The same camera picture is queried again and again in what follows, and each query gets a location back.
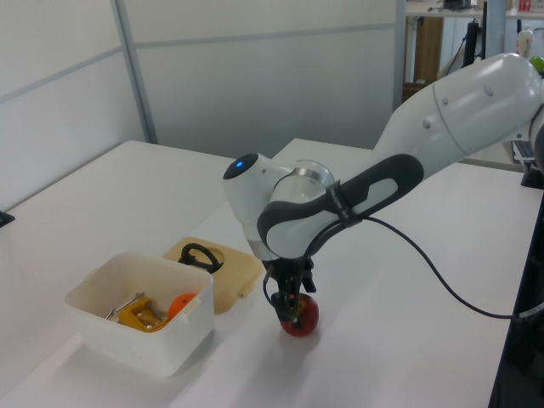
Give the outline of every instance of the bottle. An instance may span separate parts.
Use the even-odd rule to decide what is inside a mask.
[[[530,30],[530,25],[524,25],[524,29],[518,34],[516,53],[528,60],[530,57],[530,46],[532,43],[533,31]]]

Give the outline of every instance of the metal pole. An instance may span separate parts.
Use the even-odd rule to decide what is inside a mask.
[[[487,35],[485,57],[504,53],[504,33],[507,23],[507,0],[487,2]]]

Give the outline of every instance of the orange ball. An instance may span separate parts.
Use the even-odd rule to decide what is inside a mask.
[[[195,298],[196,294],[194,293],[185,293],[181,296],[176,297],[172,304],[170,305],[170,309],[168,310],[168,317],[170,319],[173,319],[175,315],[177,315],[187,304]]]

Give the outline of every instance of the shelf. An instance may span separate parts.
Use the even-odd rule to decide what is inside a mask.
[[[442,2],[436,0],[424,0],[421,2],[406,2],[407,17],[449,17],[455,19],[481,19],[482,10],[471,8],[463,11],[439,10]],[[518,11],[517,6],[514,6],[506,11],[507,20],[544,20],[544,13],[529,13],[526,11]]]

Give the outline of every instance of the black cable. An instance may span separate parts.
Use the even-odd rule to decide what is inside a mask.
[[[315,238],[309,243],[308,248],[306,248],[306,252],[303,255],[303,258],[310,258],[314,254],[316,254],[321,247],[325,245],[325,243],[332,238],[337,233],[345,230],[347,227],[346,225],[340,223],[340,220],[333,222],[332,224],[327,225],[324,229],[322,229]]]
[[[451,60],[451,64],[450,64],[450,66],[448,66],[448,71],[446,71],[445,74],[444,74],[445,77],[450,73],[451,67],[455,64],[456,59],[457,59],[457,55],[459,55],[459,52],[461,51],[462,45],[465,43],[465,40],[466,40],[466,39],[467,39],[467,36],[463,37],[463,39],[461,40],[461,45],[459,46],[459,48],[457,49],[457,52],[456,52],[455,56],[454,56],[453,59]]]
[[[272,275],[272,271],[274,270],[274,265],[270,265],[269,268],[266,270],[266,275],[263,279],[263,293],[266,300],[270,303],[270,306],[275,308],[274,304],[272,303],[272,300],[270,299],[269,292],[266,290],[266,284],[269,283],[270,275]]]
[[[442,285],[444,285],[444,287],[451,294],[451,296],[453,296],[459,302],[461,302],[462,304],[467,306],[469,309],[472,309],[473,311],[475,311],[477,313],[480,313],[481,315],[485,315],[485,316],[492,317],[492,318],[495,318],[495,319],[506,319],[506,320],[516,320],[516,319],[521,319],[521,318],[524,318],[524,317],[529,317],[531,315],[534,315],[534,314],[538,313],[540,310],[544,309],[544,306],[542,304],[540,304],[540,305],[536,306],[535,308],[533,308],[531,310],[527,310],[527,311],[525,311],[525,312],[523,312],[521,314],[495,314],[495,313],[486,312],[485,310],[482,310],[482,309],[477,308],[476,306],[473,306],[472,304],[467,302],[465,299],[463,299],[462,297],[457,295],[457,293],[455,293],[453,291],[453,289],[451,289],[451,287],[446,283],[446,281],[444,280],[442,275],[436,269],[436,267],[434,266],[431,259],[427,256],[427,254],[409,236],[407,236],[406,234],[400,232],[393,225],[390,225],[390,224],[386,223],[385,221],[382,221],[381,219],[372,218],[372,217],[368,217],[366,219],[369,220],[369,221],[372,221],[373,223],[380,224],[380,225],[392,230],[395,234],[399,235],[400,237],[404,238],[405,241],[407,241],[410,245],[412,245],[414,247],[414,249],[416,251],[418,251],[419,254],[423,257],[423,259],[425,259],[428,266],[434,272],[436,277],[439,278],[440,283],[442,283]]]

